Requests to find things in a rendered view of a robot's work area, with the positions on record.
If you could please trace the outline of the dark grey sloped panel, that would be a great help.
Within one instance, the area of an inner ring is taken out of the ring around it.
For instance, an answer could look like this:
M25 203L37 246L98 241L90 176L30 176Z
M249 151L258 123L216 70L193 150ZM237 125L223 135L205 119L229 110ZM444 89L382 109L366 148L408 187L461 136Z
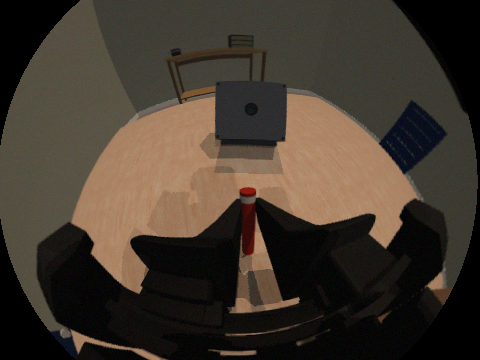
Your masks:
M287 84L217 81L215 139L221 145L277 145L285 141Z

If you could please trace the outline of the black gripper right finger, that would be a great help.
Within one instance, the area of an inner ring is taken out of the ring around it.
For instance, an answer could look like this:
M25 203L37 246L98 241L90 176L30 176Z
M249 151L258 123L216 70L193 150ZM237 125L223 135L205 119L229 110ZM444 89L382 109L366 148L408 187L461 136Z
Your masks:
M256 197L257 224L263 233L281 300L297 299L297 289L312 275L329 249L371 232L375 213L315 225Z

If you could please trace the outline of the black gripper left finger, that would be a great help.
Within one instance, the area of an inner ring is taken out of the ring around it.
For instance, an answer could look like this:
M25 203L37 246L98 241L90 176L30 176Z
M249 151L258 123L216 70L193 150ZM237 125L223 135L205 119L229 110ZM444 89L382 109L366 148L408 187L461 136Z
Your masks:
M140 235L129 243L148 269L213 277L227 307L235 307L241 225L241 200L235 199L199 236Z

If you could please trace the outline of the red peg with white band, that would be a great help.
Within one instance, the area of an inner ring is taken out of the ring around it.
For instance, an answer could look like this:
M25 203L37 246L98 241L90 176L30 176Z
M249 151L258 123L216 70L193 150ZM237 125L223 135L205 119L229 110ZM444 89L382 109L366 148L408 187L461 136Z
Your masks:
M240 188L241 200L241 240L243 240L243 252L245 256L255 252L255 220L256 220L256 188Z

